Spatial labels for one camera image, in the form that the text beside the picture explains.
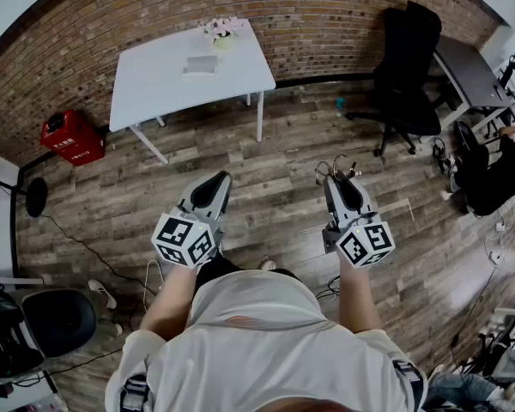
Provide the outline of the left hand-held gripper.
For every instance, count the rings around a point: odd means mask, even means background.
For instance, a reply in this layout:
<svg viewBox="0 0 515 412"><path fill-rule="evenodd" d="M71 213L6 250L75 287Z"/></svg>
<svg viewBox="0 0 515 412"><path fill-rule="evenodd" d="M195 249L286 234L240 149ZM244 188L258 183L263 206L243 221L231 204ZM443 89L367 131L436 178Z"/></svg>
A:
<svg viewBox="0 0 515 412"><path fill-rule="evenodd" d="M179 202L161 215L151 237L162 260L194 270L221 252L220 219L231 185L231 175L220 171L185 188Z"/></svg>

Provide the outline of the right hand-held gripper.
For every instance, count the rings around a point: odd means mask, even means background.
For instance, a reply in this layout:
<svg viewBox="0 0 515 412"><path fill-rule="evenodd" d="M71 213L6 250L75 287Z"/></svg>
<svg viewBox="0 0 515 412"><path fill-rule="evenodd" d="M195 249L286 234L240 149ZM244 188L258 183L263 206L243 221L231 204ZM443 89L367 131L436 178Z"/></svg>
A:
<svg viewBox="0 0 515 412"><path fill-rule="evenodd" d="M324 250L338 251L354 268L371 267L395 250L389 225L381 220L367 192L354 178L362 175L356 161L340 154L333 161L332 173L326 161L315 168L315 183L324 185L331 217L322 231Z"/></svg>

